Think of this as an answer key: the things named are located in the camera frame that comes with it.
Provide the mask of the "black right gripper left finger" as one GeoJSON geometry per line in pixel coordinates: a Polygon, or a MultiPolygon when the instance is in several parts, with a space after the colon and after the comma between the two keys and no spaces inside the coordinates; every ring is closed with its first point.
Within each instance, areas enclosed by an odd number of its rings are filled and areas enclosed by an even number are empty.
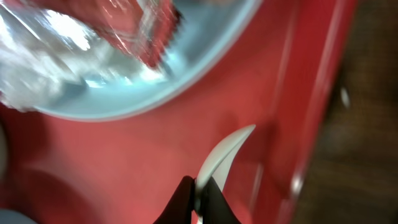
{"type": "Polygon", "coordinates": [[[195,180],[184,176],[154,224],[191,224],[195,180]]]}

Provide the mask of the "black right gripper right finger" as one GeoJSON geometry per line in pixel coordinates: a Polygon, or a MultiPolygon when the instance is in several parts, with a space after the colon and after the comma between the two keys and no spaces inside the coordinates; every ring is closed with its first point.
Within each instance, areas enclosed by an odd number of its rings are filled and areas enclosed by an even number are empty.
{"type": "Polygon", "coordinates": [[[203,224],[241,224],[213,177],[202,190],[198,214],[203,224]]]}

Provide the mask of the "white plastic spoon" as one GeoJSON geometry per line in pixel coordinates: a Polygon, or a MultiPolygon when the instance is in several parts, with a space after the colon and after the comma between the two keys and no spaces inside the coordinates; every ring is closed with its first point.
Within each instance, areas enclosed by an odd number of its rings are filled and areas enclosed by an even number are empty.
{"type": "Polygon", "coordinates": [[[219,189],[223,191],[234,158],[255,127],[256,125],[252,124],[226,136],[212,149],[202,164],[195,180],[194,209],[198,217],[197,224],[203,223],[199,209],[205,185],[213,178],[219,189]]]}

